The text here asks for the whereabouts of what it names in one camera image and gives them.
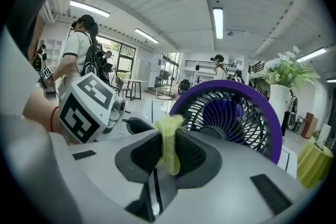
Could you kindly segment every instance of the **ceiling light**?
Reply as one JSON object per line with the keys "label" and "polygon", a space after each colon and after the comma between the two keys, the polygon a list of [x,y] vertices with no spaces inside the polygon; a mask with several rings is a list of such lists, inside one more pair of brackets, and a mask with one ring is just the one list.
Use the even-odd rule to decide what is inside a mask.
{"label": "ceiling light", "polygon": [[224,21],[223,21],[222,8],[214,8],[214,19],[215,19],[216,37],[218,39],[223,39]]}
{"label": "ceiling light", "polygon": [[144,31],[141,31],[138,28],[134,31],[137,32],[138,34],[144,36],[145,38],[148,38],[150,41],[153,41],[156,44],[159,43],[156,39],[152,38],[150,35],[146,34]]}
{"label": "ceiling light", "polygon": [[80,3],[78,1],[70,0],[70,6],[82,8],[82,9],[88,10],[90,12],[97,13],[97,14],[99,14],[101,16],[104,16],[104,17],[109,17],[110,16],[110,14],[108,12],[105,12],[101,9],[92,7],[92,6],[84,4],[84,3]]}
{"label": "ceiling light", "polygon": [[111,41],[106,38],[96,36],[96,40],[99,41],[100,43],[111,45]]}
{"label": "ceiling light", "polygon": [[311,59],[313,57],[316,57],[316,56],[318,56],[320,54],[323,54],[325,52],[326,52],[326,50],[324,48],[321,48],[321,49],[318,49],[318,50],[312,52],[311,54],[308,54],[306,56],[303,56],[303,57],[297,59],[297,61],[298,62],[303,62],[303,61],[306,61],[306,60]]}

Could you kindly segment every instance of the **fan grille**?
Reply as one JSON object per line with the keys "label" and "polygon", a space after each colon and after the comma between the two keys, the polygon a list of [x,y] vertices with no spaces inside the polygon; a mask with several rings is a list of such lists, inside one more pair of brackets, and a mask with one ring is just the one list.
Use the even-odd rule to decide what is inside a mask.
{"label": "fan grille", "polygon": [[266,155],[268,129],[263,115],[241,95],[215,90],[201,94],[181,111],[183,126],[198,131],[205,126],[220,128],[226,139]]}

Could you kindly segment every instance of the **purple fan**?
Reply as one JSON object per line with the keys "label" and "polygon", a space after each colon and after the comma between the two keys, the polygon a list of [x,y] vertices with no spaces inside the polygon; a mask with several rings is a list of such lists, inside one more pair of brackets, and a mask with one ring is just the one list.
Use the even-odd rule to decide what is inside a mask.
{"label": "purple fan", "polygon": [[175,114],[183,116],[188,130],[248,146],[275,164],[280,159],[278,117],[250,86],[232,80],[203,82],[177,100],[170,111]]}

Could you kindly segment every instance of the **red bracelet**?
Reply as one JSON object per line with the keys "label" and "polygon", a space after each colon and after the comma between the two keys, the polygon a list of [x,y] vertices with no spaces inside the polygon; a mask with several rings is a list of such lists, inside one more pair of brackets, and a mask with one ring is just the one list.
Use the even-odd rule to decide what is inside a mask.
{"label": "red bracelet", "polygon": [[51,114],[51,118],[50,118],[50,129],[51,129],[52,132],[54,132],[54,128],[52,127],[52,126],[53,126],[53,125],[52,125],[52,124],[53,124],[53,123],[52,123],[52,122],[53,122],[52,120],[53,120],[53,118],[54,118],[54,114],[55,114],[55,112],[56,112],[56,110],[57,110],[58,108],[59,108],[59,106],[55,107],[54,110],[53,110],[53,112],[52,112],[52,114]]}

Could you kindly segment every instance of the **yellow sponge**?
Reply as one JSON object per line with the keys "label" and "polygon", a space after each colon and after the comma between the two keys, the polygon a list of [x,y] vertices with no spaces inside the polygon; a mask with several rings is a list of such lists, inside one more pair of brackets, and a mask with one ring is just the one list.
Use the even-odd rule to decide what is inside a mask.
{"label": "yellow sponge", "polygon": [[162,134],[162,157],[159,162],[163,163],[167,172],[174,176],[180,171],[180,161],[175,153],[175,131],[181,127],[183,117],[165,115],[159,121],[155,121],[155,127]]}

